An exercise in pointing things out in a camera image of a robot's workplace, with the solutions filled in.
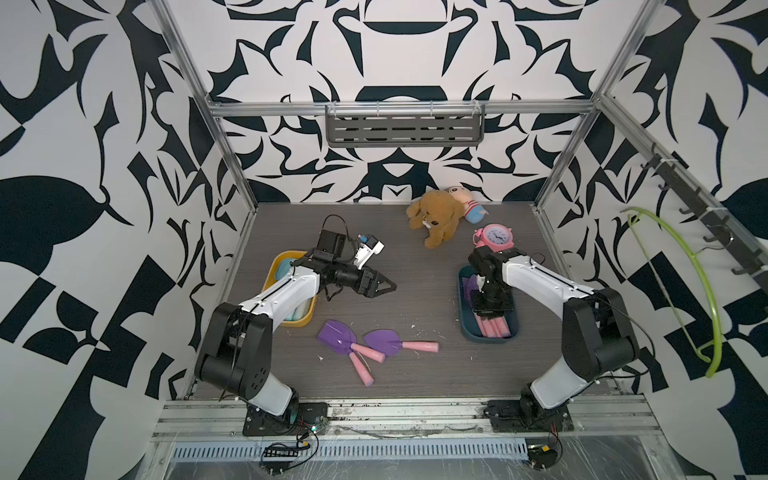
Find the purple shovel pink handle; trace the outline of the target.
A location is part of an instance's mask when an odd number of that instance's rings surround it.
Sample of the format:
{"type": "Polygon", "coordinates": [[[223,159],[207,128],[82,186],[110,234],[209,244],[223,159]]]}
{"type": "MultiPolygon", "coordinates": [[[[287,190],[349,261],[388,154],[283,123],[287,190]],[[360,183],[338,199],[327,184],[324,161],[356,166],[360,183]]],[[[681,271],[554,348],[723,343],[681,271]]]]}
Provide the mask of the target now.
{"type": "Polygon", "coordinates": [[[378,363],[383,363],[386,359],[384,353],[359,344],[351,328],[341,321],[327,320],[317,339],[336,353],[354,352],[378,363]]]}
{"type": "Polygon", "coordinates": [[[483,291],[485,279],[482,276],[473,274],[462,278],[463,299],[471,307],[475,308],[483,302],[483,291]]]}
{"type": "Polygon", "coordinates": [[[401,350],[438,353],[440,345],[432,341],[404,341],[399,335],[388,329],[371,331],[363,336],[365,343],[386,356],[394,356],[401,350]]]}
{"type": "Polygon", "coordinates": [[[513,336],[504,317],[488,319],[475,316],[475,320],[484,338],[511,338],[513,336]]]}

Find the dark teal storage box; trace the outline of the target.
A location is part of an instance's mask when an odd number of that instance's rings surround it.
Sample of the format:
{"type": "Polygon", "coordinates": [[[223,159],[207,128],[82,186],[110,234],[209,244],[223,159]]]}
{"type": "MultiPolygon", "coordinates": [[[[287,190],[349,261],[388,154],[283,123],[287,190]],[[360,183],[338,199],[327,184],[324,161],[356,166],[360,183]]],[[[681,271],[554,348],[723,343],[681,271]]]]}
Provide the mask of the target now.
{"type": "Polygon", "coordinates": [[[487,310],[487,303],[481,297],[478,275],[470,265],[459,270],[458,300],[458,320],[468,341],[502,344],[518,335],[519,321],[514,303],[504,312],[487,310]]]}

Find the light blue shovel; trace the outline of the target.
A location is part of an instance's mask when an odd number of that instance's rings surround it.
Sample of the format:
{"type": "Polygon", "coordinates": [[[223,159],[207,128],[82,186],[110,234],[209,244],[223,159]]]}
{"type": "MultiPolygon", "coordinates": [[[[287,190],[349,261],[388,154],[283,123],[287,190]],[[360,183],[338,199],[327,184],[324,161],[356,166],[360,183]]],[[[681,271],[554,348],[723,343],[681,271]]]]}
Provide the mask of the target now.
{"type": "Polygon", "coordinates": [[[296,289],[294,278],[295,268],[293,262],[295,258],[285,258],[280,261],[277,270],[274,274],[276,283],[279,284],[282,289],[280,290],[281,299],[285,300],[287,305],[293,305],[294,308],[286,315],[286,323],[296,323],[302,320],[310,310],[312,305],[311,299],[305,299],[301,303],[297,302],[296,289]]]}

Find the yellow plastic storage box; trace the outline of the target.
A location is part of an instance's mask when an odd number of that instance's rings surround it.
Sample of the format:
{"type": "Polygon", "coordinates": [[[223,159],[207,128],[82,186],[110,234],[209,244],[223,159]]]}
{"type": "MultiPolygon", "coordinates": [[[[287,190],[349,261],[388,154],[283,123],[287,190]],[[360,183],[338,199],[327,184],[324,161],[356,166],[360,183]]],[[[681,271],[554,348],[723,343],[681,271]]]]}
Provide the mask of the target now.
{"type": "Polygon", "coordinates": [[[281,326],[286,328],[301,328],[306,326],[313,317],[317,297],[309,297],[306,289],[300,289],[296,279],[300,272],[297,270],[298,261],[306,251],[287,250],[278,254],[271,263],[264,282],[263,291],[268,292],[278,287],[277,313],[283,316],[281,326]]]}

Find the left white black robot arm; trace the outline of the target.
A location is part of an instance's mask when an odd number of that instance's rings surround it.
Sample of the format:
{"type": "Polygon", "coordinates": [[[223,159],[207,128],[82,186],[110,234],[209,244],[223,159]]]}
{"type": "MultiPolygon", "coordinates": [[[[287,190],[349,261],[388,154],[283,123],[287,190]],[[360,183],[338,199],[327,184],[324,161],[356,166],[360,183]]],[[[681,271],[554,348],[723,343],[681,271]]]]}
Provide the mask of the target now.
{"type": "Polygon", "coordinates": [[[216,307],[198,354],[195,378],[274,417],[293,414],[295,391],[271,372],[277,327],[330,286],[349,288],[366,298],[396,290],[394,282],[367,265],[384,244],[372,235],[360,235],[352,241],[355,254],[344,259],[343,249],[350,240],[346,234],[323,229],[317,246],[295,260],[271,287],[237,305],[216,307]]]}

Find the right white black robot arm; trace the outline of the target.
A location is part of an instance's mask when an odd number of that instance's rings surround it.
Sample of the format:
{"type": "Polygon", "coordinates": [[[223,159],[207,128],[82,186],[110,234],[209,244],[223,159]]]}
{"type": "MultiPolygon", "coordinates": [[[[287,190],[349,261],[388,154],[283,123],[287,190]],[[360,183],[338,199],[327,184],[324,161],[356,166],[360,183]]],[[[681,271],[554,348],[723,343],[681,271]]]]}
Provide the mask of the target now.
{"type": "Polygon", "coordinates": [[[515,248],[494,252],[477,247],[468,260],[479,280],[470,305],[480,319],[495,320],[512,311],[513,292],[519,290],[561,321],[560,358],[521,393],[527,416],[554,411],[602,375],[638,358],[632,320],[617,291],[575,283],[515,248]]]}

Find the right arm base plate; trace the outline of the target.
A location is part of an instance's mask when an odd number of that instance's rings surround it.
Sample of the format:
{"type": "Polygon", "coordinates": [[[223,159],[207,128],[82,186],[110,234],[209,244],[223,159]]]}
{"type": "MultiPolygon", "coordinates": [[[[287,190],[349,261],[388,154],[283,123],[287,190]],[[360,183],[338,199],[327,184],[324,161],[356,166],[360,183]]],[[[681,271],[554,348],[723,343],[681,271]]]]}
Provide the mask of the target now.
{"type": "Polygon", "coordinates": [[[518,399],[489,400],[483,417],[490,421],[495,433],[558,433],[574,429],[566,404],[545,409],[537,403],[529,385],[522,389],[518,399]]]}

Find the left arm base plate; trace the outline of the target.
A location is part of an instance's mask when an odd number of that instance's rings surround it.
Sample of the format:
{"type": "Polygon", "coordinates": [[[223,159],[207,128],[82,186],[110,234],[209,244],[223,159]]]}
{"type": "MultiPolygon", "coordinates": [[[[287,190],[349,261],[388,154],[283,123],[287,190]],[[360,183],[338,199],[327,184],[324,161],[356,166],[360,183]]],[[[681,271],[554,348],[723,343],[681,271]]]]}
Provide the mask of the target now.
{"type": "Polygon", "coordinates": [[[247,405],[242,428],[244,437],[277,437],[295,435],[312,429],[322,432],[327,424],[329,404],[299,402],[289,406],[281,416],[275,416],[254,405],[247,405]]]}

